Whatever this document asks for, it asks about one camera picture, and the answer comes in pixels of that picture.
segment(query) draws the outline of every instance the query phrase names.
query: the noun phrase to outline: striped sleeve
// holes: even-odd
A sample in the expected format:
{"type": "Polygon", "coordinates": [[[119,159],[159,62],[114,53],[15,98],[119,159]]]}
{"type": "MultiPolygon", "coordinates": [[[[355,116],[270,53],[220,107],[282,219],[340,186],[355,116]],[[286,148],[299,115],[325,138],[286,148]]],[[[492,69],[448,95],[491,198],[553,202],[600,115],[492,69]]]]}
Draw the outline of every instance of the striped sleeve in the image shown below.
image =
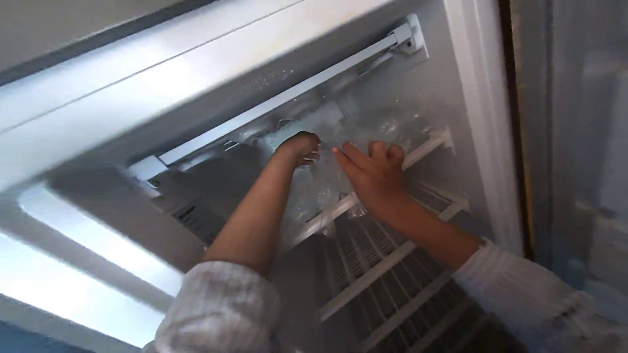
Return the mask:
{"type": "Polygon", "coordinates": [[[183,286],[145,352],[271,352],[279,297],[255,271],[210,261],[183,286]]]}
{"type": "Polygon", "coordinates": [[[490,241],[453,277],[531,352],[615,352],[626,347],[625,327],[596,315],[587,294],[490,241]]]}

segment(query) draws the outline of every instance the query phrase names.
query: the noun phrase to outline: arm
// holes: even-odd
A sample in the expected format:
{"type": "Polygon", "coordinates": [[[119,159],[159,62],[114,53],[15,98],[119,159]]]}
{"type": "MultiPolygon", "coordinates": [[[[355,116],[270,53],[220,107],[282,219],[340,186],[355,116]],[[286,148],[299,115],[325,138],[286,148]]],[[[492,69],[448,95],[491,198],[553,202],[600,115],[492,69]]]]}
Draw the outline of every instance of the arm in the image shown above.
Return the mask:
{"type": "Polygon", "coordinates": [[[279,226],[286,209],[292,174],[318,158],[320,140],[302,131],[275,151],[260,176],[222,228],[203,261],[241,264],[266,276],[274,259],[279,226]]]}
{"type": "Polygon", "coordinates": [[[292,174],[312,164],[319,140],[287,139],[240,202],[203,262],[188,272],[147,353],[271,352],[279,296],[271,268],[292,174]]]}
{"type": "Polygon", "coordinates": [[[381,142],[369,145],[369,156],[350,143],[333,152],[346,172],[355,193],[375,218],[387,223],[452,269],[458,269],[482,244],[482,240],[440,220],[410,198],[401,164],[403,149],[381,142]]]}
{"type": "Polygon", "coordinates": [[[346,154],[338,148],[333,151],[369,213],[456,270],[456,282],[531,352],[610,351],[621,344],[617,327],[593,314],[587,295],[547,269],[447,224],[411,200],[399,146],[386,149],[382,142],[371,143],[368,156],[349,143],[343,148],[346,154]]]}

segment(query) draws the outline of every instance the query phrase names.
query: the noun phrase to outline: hand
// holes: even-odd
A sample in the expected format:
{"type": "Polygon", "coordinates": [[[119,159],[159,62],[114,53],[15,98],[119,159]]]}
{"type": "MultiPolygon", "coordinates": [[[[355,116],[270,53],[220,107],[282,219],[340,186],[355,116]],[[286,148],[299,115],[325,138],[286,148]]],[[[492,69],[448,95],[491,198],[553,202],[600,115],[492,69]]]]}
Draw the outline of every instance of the hand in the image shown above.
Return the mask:
{"type": "Polygon", "coordinates": [[[301,131],[286,141],[283,141],[283,143],[277,147],[274,154],[293,158],[296,163],[295,167],[300,165],[312,165],[314,164],[313,160],[319,158],[318,153],[316,153],[319,143],[320,139],[318,136],[307,131],[301,131]]]}
{"type": "Polygon", "coordinates": [[[333,153],[366,210],[381,221],[393,220],[411,202],[401,170],[403,149],[394,144],[386,150],[376,141],[367,156],[348,142],[342,147],[346,154],[336,147],[333,153]]]}

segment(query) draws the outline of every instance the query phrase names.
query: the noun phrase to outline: ice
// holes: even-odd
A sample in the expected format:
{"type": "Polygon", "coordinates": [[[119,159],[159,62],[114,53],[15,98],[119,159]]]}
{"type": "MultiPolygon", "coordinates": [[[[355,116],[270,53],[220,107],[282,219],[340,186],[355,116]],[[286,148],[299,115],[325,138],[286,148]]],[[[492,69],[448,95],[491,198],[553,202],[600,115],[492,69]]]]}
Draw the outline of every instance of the ice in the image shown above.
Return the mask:
{"type": "MultiPolygon", "coordinates": [[[[245,126],[238,132],[238,136],[246,137],[240,143],[260,150],[261,163],[267,162],[283,141],[299,131],[315,133],[321,139],[320,159],[312,166],[297,168],[293,176],[282,223],[282,242],[289,241],[318,214],[328,214],[342,197],[352,192],[349,179],[331,151],[334,146],[340,147],[350,141],[367,153],[370,142],[383,141],[398,144],[408,153],[428,137],[428,125],[415,107],[391,107],[371,112],[356,110],[349,114],[340,107],[338,100],[323,103],[313,99],[301,100],[295,102],[295,106],[298,106],[299,114],[291,119],[274,117],[273,120],[270,117],[263,125],[257,122],[254,128],[247,131],[245,126]],[[276,125],[275,129],[270,128],[272,124],[276,125]]],[[[364,209],[357,207],[351,212],[360,216],[364,209]]]]}

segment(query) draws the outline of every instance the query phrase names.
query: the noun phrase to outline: refrigerator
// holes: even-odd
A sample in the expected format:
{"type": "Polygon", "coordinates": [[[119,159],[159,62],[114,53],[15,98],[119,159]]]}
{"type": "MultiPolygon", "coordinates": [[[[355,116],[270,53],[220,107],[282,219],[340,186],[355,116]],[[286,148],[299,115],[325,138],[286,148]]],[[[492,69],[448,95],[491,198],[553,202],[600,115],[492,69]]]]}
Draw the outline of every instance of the refrigerator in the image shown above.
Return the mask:
{"type": "MultiPolygon", "coordinates": [[[[291,129],[402,143],[418,202],[523,254],[497,1],[215,1],[1,86],[0,116],[0,292],[94,350],[153,338],[291,129]]],[[[490,317],[325,163],[295,174],[279,341],[465,350],[490,317]]]]}

